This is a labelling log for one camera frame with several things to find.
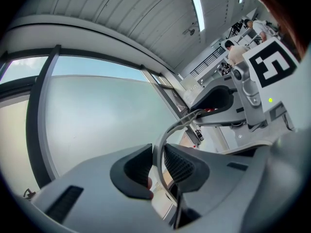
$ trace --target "window frame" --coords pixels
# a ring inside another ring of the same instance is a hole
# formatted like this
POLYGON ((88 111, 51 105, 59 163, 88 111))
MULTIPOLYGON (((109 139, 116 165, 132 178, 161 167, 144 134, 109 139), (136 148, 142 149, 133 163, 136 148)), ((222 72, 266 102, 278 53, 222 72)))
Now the window frame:
MULTIPOLYGON (((6 51, 0 57, 0 80, 13 60, 42 56, 47 56, 48 58, 45 61, 39 75, 16 79, 0 84, 0 101, 10 100, 12 98, 18 98, 25 95, 29 96, 26 115, 26 142, 31 167, 40 189, 59 177, 47 144, 44 120, 45 110, 43 109, 45 106, 45 94, 47 92, 47 87, 59 56, 75 56, 98 59, 138 69, 144 74, 148 82, 150 82, 159 93, 168 108, 175 115, 176 119, 180 119, 184 116, 179 112, 178 108, 164 91, 163 88, 173 90, 173 86, 163 75, 151 71, 143 65, 138 65, 130 61, 98 52, 67 49, 62 48, 60 45, 56 45, 54 48, 21 50, 12 53, 8 53, 6 51), (163 83, 158 84, 152 74, 159 77, 163 83)), ((188 130, 186 133, 191 141, 194 144, 199 144, 200 141, 195 132, 189 126, 187 128, 188 130)))

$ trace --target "white shirt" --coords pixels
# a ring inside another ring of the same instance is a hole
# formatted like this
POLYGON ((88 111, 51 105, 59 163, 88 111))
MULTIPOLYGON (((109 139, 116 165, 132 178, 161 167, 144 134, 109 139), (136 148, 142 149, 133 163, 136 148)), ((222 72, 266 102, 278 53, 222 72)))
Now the white shirt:
POLYGON ((260 35, 261 32, 264 32, 266 34, 267 40, 275 35, 273 30, 267 25, 264 25, 264 22, 261 21, 253 21, 253 29, 258 35, 260 35))
POLYGON ((242 54, 247 52, 249 49, 244 46, 232 46, 228 54, 229 64, 234 67, 236 64, 244 61, 242 54))

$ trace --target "brown hair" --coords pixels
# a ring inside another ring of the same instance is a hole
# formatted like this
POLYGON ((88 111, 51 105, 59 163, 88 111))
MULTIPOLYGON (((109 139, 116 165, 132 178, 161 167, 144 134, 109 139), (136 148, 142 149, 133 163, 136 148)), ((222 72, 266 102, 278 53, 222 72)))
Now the brown hair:
POLYGON ((311 40, 310 25, 301 20, 299 12, 309 10, 309 0, 261 0, 261 2, 270 10, 281 29, 290 34, 300 57, 303 57, 311 40))

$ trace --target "person in beige shirt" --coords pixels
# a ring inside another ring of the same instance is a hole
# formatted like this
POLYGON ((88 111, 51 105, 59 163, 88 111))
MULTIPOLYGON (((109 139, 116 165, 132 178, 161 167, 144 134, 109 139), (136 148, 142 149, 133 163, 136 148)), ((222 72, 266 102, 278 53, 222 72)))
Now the person in beige shirt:
POLYGON ((228 55, 229 64, 234 67, 236 64, 244 61, 242 54, 247 52, 249 48, 237 45, 235 46, 232 41, 227 40, 225 42, 225 48, 230 51, 228 55))

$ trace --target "white corrugated ceiling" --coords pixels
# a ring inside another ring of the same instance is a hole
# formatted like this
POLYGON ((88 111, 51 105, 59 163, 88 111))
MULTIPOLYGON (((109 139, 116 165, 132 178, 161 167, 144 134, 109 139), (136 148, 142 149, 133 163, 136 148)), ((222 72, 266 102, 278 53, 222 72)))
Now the white corrugated ceiling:
POLYGON ((234 24, 232 16, 246 15, 254 9, 245 9, 237 0, 201 1, 204 34, 196 27, 191 0, 29 0, 17 17, 60 15, 104 25, 140 43, 174 69, 181 68, 182 62, 185 66, 223 33, 209 32, 234 24), (228 7, 232 5, 233 14, 228 18, 228 7), (187 29, 195 29, 194 35, 183 34, 187 29))

